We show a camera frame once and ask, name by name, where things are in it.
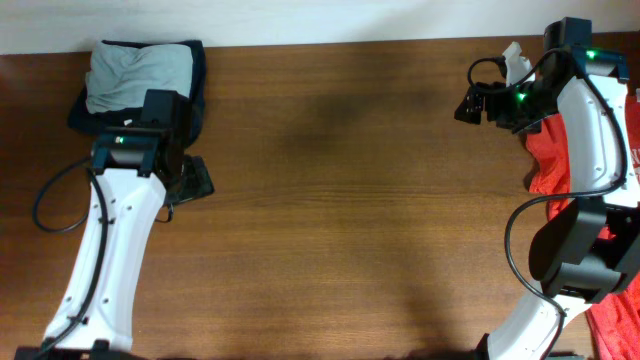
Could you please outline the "light grey-green t-shirt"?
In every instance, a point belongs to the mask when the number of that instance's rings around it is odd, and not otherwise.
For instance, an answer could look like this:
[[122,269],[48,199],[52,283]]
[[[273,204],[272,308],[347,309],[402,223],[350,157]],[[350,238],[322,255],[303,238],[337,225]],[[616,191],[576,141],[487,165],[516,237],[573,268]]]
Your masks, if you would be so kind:
[[188,97],[192,75],[193,56],[185,45],[133,48],[99,43],[85,77],[85,104],[95,114],[140,108],[149,89]]

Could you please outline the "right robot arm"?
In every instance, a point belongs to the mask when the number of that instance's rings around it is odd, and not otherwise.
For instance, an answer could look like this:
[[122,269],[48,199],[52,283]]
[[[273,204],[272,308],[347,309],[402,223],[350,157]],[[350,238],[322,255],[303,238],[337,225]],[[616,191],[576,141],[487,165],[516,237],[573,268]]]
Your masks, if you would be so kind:
[[623,54],[595,48],[589,20],[547,26],[536,63],[518,44],[495,58],[502,78],[471,81],[457,120],[488,120],[513,133],[560,115],[570,185],[566,207],[534,236],[526,294],[473,352],[476,359],[551,359],[564,327],[639,271],[639,183],[625,119],[629,70]]

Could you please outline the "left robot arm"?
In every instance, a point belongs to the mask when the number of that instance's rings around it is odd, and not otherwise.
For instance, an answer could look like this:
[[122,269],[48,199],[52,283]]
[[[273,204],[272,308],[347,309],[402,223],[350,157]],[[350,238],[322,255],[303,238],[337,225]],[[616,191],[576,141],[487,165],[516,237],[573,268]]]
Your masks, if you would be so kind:
[[214,192],[203,159],[185,152],[191,112],[178,92],[150,90],[138,121],[100,133],[88,159],[90,204],[70,281],[42,343],[18,347],[16,358],[132,358],[135,293],[158,214]]

